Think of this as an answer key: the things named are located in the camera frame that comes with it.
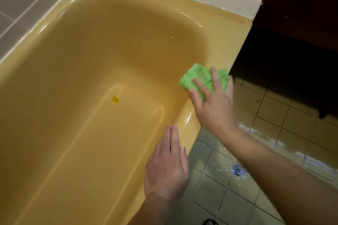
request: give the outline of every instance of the yellow bathtub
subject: yellow bathtub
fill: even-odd
[[[179,79],[230,69],[250,27],[192,0],[62,0],[0,64],[0,223],[127,223],[166,125],[187,151],[201,128]]]

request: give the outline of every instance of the floor drain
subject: floor drain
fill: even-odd
[[[232,165],[231,172],[233,173],[233,175],[238,176],[238,177],[244,177],[245,176],[244,168],[237,163]]]

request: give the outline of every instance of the cleaning cloth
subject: cleaning cloth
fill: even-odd
[[[222,87],[225,90],[228,85],[228,70],[226,68],[218,70],[219,79],[221,81]],[[204,95],[198,90],[197,86],[194,84],[193,79],[199,78],[210,91],[214,91],[214,87],[212,84],[212,77],[210,73],[210,69],[201,66],[198,63],[195,63],[187,73],[180,79],[180,86],[188,91],[189,89],[196,90],[202,101],[205,100]]]

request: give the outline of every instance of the forearm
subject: forearm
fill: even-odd
[[[151,193],[128,225],[163,225],[171,207],[166,199]]]
[[[333,224],[338,191],[246,132],[223,132],[222,143],[244,165],[287,224]]]

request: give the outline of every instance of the person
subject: person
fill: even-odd
[[[189,90],[197,118],[243,164],[286,224],[338,224],[338,190],[255,141],[234,118],[234,82],[223,91],[211,67],[214,92],[194,79],[205,95]],[[188,157],[175,125],[168,126],[146,165],[145,201],[129,225],[165,224],[188,182]]]

